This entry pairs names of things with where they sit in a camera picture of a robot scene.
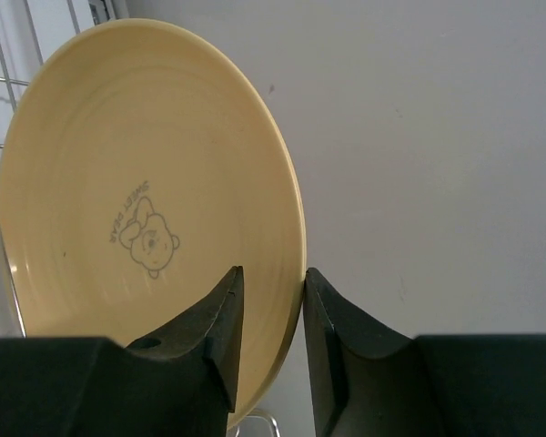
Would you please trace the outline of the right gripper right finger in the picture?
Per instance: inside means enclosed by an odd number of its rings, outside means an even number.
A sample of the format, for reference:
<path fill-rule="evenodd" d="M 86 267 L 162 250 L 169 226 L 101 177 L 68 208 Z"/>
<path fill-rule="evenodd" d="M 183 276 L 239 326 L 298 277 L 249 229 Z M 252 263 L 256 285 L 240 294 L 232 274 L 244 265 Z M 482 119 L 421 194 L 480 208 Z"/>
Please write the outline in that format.
<path fill-rule="evenodd" d="M 313 268 L 303 317 L 319 436 L 546 436 L 546 334 L 409 338 Z"/>

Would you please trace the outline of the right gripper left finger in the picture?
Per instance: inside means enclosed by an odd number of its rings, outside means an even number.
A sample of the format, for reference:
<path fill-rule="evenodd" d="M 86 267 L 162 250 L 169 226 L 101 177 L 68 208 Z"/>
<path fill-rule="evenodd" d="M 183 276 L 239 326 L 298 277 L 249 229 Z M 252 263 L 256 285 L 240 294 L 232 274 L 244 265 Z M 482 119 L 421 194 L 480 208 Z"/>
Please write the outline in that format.
<path fill-rule="evenodd" d="M 0 436 L 222 436 L 234 411 L 244 271 L 122 347 L 0 338 Z"/>

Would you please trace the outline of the yellow plate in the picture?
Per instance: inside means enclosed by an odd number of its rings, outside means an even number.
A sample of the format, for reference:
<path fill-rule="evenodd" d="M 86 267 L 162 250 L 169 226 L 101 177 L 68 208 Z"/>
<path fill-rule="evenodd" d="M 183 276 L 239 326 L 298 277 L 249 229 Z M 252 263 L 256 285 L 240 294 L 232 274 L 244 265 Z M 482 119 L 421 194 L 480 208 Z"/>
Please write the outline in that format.
<path fill-rule="evenodd" d="M 298 322 L 306 227 L 284 139 L 257 90 L 200 36 L 96 25 L 22 95 L 0 159 L 0 230 L 25 333 L 122 345 L 244 271 L 241 422 Z"/>

